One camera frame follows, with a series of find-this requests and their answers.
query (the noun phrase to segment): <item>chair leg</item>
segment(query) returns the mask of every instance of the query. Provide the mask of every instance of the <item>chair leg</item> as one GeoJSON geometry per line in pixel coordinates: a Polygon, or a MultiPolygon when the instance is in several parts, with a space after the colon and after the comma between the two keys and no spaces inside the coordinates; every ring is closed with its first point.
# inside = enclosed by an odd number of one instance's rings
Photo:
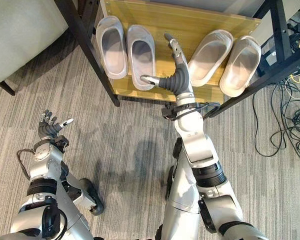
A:
{"type": "Polygon", "coordinates": [[[0,82],[0,87],[3,88],[8,94],[12,96],[16,95],[15,91],[13,91],[5,81],[0,82]]]}

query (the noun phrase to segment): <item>shoe rack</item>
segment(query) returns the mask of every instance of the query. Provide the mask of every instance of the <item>shoe rack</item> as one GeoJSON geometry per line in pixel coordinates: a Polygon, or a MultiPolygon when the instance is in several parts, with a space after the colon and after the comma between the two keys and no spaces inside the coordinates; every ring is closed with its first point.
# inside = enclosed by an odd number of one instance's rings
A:
{"type": "MultiPolygon", "coordinates": [[[[211,31],[227,30],[236,39],[252,33],[261,22],[257,18],[141,0],[101,0],[100,3],[103,14],[118,17],[124,31],[130,25],[138,24],[151,32],[155,42],[156,75],[159,77],[170,76],[175,71],[172,51],[164,38],[165,32],[177,38],[189,61],[201,40],[211,31]]],[[[197,102],[224,102],[219,80],[227,61],[223,61],[206,85],[193,88],[197,102]]],[[[130,72],[127,77],[112,81],[115,94],[160,101],[176,100],[172,93],[162,88],[154,87],[148,91],[136,89],[130,72]]]]}

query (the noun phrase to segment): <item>slipper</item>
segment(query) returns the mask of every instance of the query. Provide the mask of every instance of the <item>slipper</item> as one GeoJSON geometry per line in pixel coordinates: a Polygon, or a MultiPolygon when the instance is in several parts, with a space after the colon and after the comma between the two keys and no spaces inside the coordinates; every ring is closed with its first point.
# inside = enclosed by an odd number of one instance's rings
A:
{"type": "Polygon", "coordinates": [[[141,25],[132,25],[127,32],[128,59],[133,85],[139,90],[150,90],[154,85],[140,79],[141,75],[156,75],[155,41],[141,25]]]}
{"type": "Polygon", "coordinates": [[[242,36],[234,44],[220,79],[220,89],[229,97],[243,93],[253,77],[261,57],[261,48],[252,36],[242,36]]]}
{"type": "Polygon", "coordinates": [[[110,79],[124,78],[128,74],[128,57],[120,20],[116,16],[101,19],[95,35],[106,75],[110,79]]]}
{"type": "Polygon", "coordinates": [[[189,64],[191,85],[205,85],[229,54],[234,42],[226,30],[214,30],[204,37],[196,48],[189,64]]]}

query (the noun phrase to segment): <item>tangled cables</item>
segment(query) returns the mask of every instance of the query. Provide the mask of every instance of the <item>tangled cables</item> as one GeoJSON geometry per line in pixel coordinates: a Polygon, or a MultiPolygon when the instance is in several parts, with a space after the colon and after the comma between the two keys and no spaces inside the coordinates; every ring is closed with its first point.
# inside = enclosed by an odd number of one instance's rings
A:
{"type": "Polygon", "coordinates": [[[252,108],[256,119],[256,131],[254,135],[254,147],[256,151],[264,157],[272,157],[278,153],[279,150],[287,147],[285,137],[290,141],[293,149],[300,158],[300,87],[292,81],[283,80],[277,83],[271,93],[270,106],[272,113],[276,119],[279,130],[270,136],[270,142],[275,148],[274,153],[266,155],[259,151],[257,147],[257,135],[259,130],[259,120],[255,108],[255,97],[252,98],[252,108]],[[274,95],[279,92],[280,95],[280,116],[275,112],[274,95]],[[279,135],[279,143],[275,143],[274,137],[279,135]]]}

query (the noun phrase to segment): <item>black cable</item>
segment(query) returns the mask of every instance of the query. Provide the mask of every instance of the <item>black cable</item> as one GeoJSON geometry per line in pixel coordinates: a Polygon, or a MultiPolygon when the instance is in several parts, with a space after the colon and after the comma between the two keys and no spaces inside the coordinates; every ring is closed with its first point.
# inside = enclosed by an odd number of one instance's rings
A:
{"type": "Polygon", "coordinates": [[[61,240],[63,238],[63,236],[65,235],[65,233],[67,231],[67,227],[68,227],[68,219],[67,219],[66,214],[61,209],[59,209],[59,211],[60,211],[60,214],[63,216],[64,225],[63,225],[62,232],[60,232],[60,234],[54,240],[61,240]]]}
{"type": "Polygon", "coordinates": [[[286,136],[286,137],[288,137],[294,151],[300,158],[300,106],[296,107],[296,105],[298,105],[298,104],[300,105],[300,98],[299,99],[292,98],[291,96],[295,93],[300,94],[300,89],[298,88],[298,86],[295,83],[289,82],[287,80],[277,83],[272,91],[270,105],[271,105],[272,113],[275,116],[279,130],[276,131],[275,133],[273,133],[270,137],[271,144],[276,148],[276,151],[270,155],[262,154],[258,150],[258,147],[257,147],[257,135],[258,135],[258,129],[259,129],[259,120],[258,120],[256,108],[255,108],[256,94],[253,95],[252,108],[253,108],[253,113],[254,113],[254,116],[256,119],[256,131],[255,131],[255,135],[254,135],[254,146],[255,146],[256,151],[260,155],[262,155],[264,157],[272,157],[275,154],[277,154],[279,150],[285,149],[287,146],[286,139],[285,139],[285,136],[286,136]],[[280,106],[279,106],[281,123],[280,123],[278,116],[276,115],[275,109],[274,109],[273,100],[274,100],[274,93],[276,90],[280,91],[280,93],[281,93],[280,94],[280,106]],[[284,93],[286,93],[287,91],[289,91],[290,95],[288,96],[288,98],[285,98],[285,97],[287,97],[287,95],[284,93]],[[273,140],[273,137],[276,136],[277,134],[280,134],[279,145],[276,145],[273,140]]]}
{"type": "Polygon", "coordinates": [[[292,22],[296,23],[296,24],[300,24],[300,22],[293,20],[292,18],[290,18],[289,20],[291,20],[292,22]]]}
{"type": "Polygon", "coordinates": [[[21,150],[18,150],[16,152],[16,158],[17,158],[17,160],[18,160],[18,162],[20,164],[21,170],[22,170],[24,176],[26,177],[26,179],[30,180],[30,175],[28,174],[25,165],[21,161],[21,157],[20,156],[21,156],[22,152],[28,152],[28,153],[32,153],[32,154],[35,154],[35,152],[32,149],[28,149],[28,148],[21,149],[21,150]]]}
{"type": "Polygon", "coordinates": [[[220,103],[219,102],[205,102],[205,103],[202,103],[201,106],[195,107],[194,109],[192,109],[190,111],[187,111],[185,113],[182,113],[182,114],[178,115],[177,117],[175,117],[174,120],[178,120],[178,119],[184,117],[185,115],[191,114],[191,113],[196,112],[196,111],[200,111],[200,110],[205,109],[207,107],[220,108],[220,103]]]}
{"type": "Polygon", "coordinates": [[[257,147],[257,135],[258,135],[258,130],[259,130],[259,120],[258,120],[258,116],[257,116],[257,112],[256,112],[256,107],[255,107],[255,97],[256,97],[256,93],[253,94],[253,97],[252,97],[252,109],[253,109],[253,113],[254,113],[254,117],[256,119],[256,129],[255,129],[255,134],[254,134],[254,148],[255,150],[257,151],[258,154],[260,154],[261,156],[263,157],[273,157],[274,155],[276,155],[280,149],[285,149],[287,144],[286,144],[286,141],[285,141],[285,138],[283,137],[283,130],[281,128],[281,125],[280,125],[280,122],[279,122],[279,119],[275,113],[275,110],[274,110],[274,105],[273,105],[273,95],[274,95],[274,92],[276,90],[277,86],[275,86],[275,88],[273,89],[272,91],[272,94],[271,94],[271,101],[270,101],[270,105],[271,105],[271,110],[274,114],[274,117],[275,117],[275,120],[278,124],[278,127],[279,127],[279,131],[278,132],[275,132],[271,137],[270,137],[270,142],[271,144],[276,148],[276,151],[270,155],[266,155],[266,154],[263,154],[261,153],[259,150],[258,150],[258,147],[257,147]],[[275,145],[274,142],[273,142],[273,136],[275,136],[277,133],[280,133],[280,143],[279,143],[279,146],[275,145]]]}

